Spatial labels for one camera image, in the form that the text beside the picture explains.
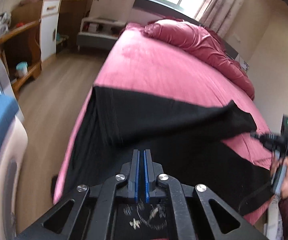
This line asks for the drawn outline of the black pants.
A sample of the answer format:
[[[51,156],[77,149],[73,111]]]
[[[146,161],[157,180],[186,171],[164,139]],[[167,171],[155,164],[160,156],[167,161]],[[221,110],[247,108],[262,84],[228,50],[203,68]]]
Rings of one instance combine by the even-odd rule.
[[[203,107],[152,94],[105,87],[92,90],[71,152],[63,193],[94,186],[116,174],[133,150],[181,183],[204,184],[240,215],[272,197],[269,169],[256,164],[270,153],[250,133],[250,111],[230,101]]]

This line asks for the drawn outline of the pink bed with sheet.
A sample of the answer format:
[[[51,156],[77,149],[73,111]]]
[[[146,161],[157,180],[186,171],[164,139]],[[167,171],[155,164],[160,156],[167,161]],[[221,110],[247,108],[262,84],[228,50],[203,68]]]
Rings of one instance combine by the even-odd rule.
[[[221,72],[178,47],[147,37],[144,27],[130,23],[110,51],[84,102],[58,174],[53,196],[55,203],[68,194],[63,193],[63,189],[71,152],[95,87],[152,94],[203,107],[222,107],[233,101],[241,110],[250,111],[258,133],[268,131],[254,101]],[[257,158],[255,162],[270,169],[271,153],[270,157]],[[270,201],[243,218],[255,224],[268,209]]]

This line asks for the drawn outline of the dark pink quilt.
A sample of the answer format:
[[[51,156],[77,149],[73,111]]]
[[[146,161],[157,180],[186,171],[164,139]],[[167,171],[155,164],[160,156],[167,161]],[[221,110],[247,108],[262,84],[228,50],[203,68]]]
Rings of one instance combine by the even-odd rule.
[[[178,47],[221,72],[252,100],[255,89],[240,63],[228,58],[223,44],[201,26],[186,21],[158,20],[144,28],[147,37]]]

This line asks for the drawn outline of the floral curtain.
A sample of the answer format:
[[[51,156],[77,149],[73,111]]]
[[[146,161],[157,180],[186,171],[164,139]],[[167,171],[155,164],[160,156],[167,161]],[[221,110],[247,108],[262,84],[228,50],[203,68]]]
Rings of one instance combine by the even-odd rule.
[[[195,19],[224,37],[245,0],[203,0]]]

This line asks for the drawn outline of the white low bedside shelf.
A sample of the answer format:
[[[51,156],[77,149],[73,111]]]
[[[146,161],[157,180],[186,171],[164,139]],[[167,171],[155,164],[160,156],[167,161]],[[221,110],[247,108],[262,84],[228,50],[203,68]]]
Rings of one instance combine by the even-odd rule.
[[[77,50],[95,48],[111,50],[120,36],[126,22],[106,18],[85,17],[77,34]]]

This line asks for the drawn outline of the teal lidded cup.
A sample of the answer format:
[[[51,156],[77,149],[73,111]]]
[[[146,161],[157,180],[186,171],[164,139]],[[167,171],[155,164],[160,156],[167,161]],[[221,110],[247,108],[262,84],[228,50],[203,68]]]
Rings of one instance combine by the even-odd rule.
[[[16,66],[17,75],[19,78],[23,78],[28,74],[28,63],[20,62]]]

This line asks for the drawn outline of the wooden desk shelf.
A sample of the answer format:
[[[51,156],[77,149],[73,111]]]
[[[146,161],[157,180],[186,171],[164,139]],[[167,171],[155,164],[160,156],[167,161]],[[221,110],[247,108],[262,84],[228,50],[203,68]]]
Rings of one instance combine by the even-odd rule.
[[[16,7],[11,12],[11,29],[0,37],[0,59],[5,65],[12,82],[15,96],[30,79],[37,79],[43,67],[56,58],[56,53],[41,61],[40,25],[42,1]],[[76,47],[77,34],[83,18],[87,0],[60,0],[56,50],[63,44],[69,49]],[[16,66],[20,62],[28,63],[28,74],[19,78]]]

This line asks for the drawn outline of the white cabinet with drawer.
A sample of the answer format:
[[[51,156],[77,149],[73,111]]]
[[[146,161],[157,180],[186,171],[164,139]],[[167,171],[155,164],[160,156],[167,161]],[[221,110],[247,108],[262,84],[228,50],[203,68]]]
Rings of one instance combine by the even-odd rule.
[[[43,0],[40,25],[41,61],[56,53],[60,0]]]

